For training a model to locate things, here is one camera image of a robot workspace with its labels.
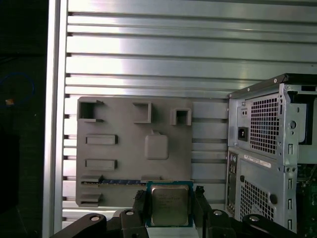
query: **gray plastic panel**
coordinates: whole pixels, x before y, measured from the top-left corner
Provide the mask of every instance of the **gray plastic panel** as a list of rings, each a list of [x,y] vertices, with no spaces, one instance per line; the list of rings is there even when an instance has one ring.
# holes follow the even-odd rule
[[[235,219],[260,214],[296,232],[297,167],[243,149],[229,151],[238,154]]]
[[[105,184],[104,179],[190,180],[192,110],[188,99],[80,98],[77,204],[131,206],[136,191],[144,188],[122,181],[120,185]],[[98,177],[96,182],[103,184],[91,184],[87,176]],[[93,201],[84,199],[87,194],[94,195]]]

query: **bolt head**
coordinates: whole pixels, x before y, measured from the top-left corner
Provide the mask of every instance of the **bolt head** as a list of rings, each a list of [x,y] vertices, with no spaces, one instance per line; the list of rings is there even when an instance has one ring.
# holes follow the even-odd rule
[[[221,215],[222,215],[222,212],[221,212],[221,211],[218,211],[218,210],[217,210],[217,211],[214,211],[213,213],[214,213],[216,216],[221,216]]]
[[[99,219],[100,219],[100,217],[97,217],[97,216],[93,216],[90,218],[90,220],[93,222],[98,221]]]
[[[250,220],[253,221],[253,222],[258,222],[259,218],[256,217],[256,216],[250,216]]]

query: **horizontal metal slat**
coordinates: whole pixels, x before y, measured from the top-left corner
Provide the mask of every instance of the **horizontal metal slat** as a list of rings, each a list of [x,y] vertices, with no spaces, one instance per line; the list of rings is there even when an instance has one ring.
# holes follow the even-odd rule
[[[195,39],[67,37],[68,53],[315,62],[317,46]]]
[[[226,180],[226,164],[192,164],[192,179]]]
[[[204,30],[220,30],[224,32],[237,31],[237,32],[248,32],[248,33],[272,33],[272,34],[283,34],[284,36],[292,33],[301,33],[300,37],[305,33],[317,33],[317,29],[313,25],[307,24],[292,24],[292,23],[281,23],[281,22],[256,22],[256,21],[221,21],[219,19],[188,19],[188,18],[154,18],[150,16],[140,17],[125,17],[120,16],[84,16],[75,15],[68,16],[68,27],[70,26],[116,26],[116,27],[139,27],[142,28],[153,28],[156,29],[180,29],[198,31]]]
[[[278,63],[243,63],[217,61],[189,60],[158,60],[158,59],[115,59],[96,57],[68,57],[66,59],[67,73],[112,74],[112,75],[152,75],[174,77],[237,78],[237,79],[268,79],[276,75],[288,73],[316,73],[311,64],[279,64]],[[100,94],[98,88],[85,90],[68,90],[69,94]],[[124,94],[127,89],[120,89]]]
[[[146,88],[146,89],[188,89],[188,90],[238,90],[257,83],[256,80],[230,80],[230,79],[200,79],[196,78],[164,78],[164,77],[146,77],[139,79],[139,76],[124,77],[67,77],[65,84],[67,86],[105,86],[105,87],[123,87],[123,88]]]
[[[275,4],[176,0],[69,0],[68,10],[71,12],[247,18],[268,21],[294,21],[294,16],[296,16],[298,22],[316,22],[316,11],[313,7]]]
[[[225,143],[193,143],[193,151],[226,151],[227,144]]]
[[[255,31],[237,31],[222,29],[199,29],[199,28],[159,28],[159,27],[115,27],[115,26],[82,26],[82,25],[69,25],[68,32],[73,36],[76,33],[89,33],[89,34],[114,34],[114,35],[129,35],[135,36],[157,36],[157,37],[186,37],[186,38],[216,38],[216,39],[231,39],[231,40],[253,40],[253,41],[277,41],[277,42],[301,42],[312,43],[317,41],[317,36],[311,34],[285,34],[272,33],[272,32],[255,32]]]
[[[118,96],[156,96],[156,97],[187,97],[187,98],[227,98],[228,91],[204,91],[193,89],[129,89],[105,87],[67,87],[67,94],[87,95],[118,95]]]
[[[64,218],[79,219],[89,213],[102,214],[107,218],[107,220],[109,220],[113,217],[115,210],[94,210],[92,208],[63,209],[62,215]]]
[[[216,151],[192,151],[192,159],[208,161],[210,160],[225,160],[226,152],[216,152]]]

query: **perforated metal mesh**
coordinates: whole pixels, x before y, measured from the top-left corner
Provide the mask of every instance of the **perforated metal mesh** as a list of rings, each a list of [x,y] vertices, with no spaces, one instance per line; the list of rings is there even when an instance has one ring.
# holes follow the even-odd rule
[[[268,194],[245,180],[241,185],[240,220],[249,214],[259,214],[274,221],[274,209],[268,204]]]
[[[252,149],[276,153],[276,137],[279,134],[277,112],[277,98],[253,102],[250,133]]]

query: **rear panel of computer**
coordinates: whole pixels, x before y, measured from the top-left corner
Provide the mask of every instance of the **rear panel of computer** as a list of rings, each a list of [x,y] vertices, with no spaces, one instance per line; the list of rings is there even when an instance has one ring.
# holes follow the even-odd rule
[[[259,214],[296,231],[297,168],[282,167],[272,158],[244,149],[230,148],[228,153],[238,158],[235,190],[228,190],[229,197],[235,191],[234,213],[230,209],[234,218],[241,221],[246,215]]]
[[[226,207],[237,220],[261,214],[297,231],[298,166],[317,164],[301,156],[316,150],[316,83],[285,74],[229,95]]]

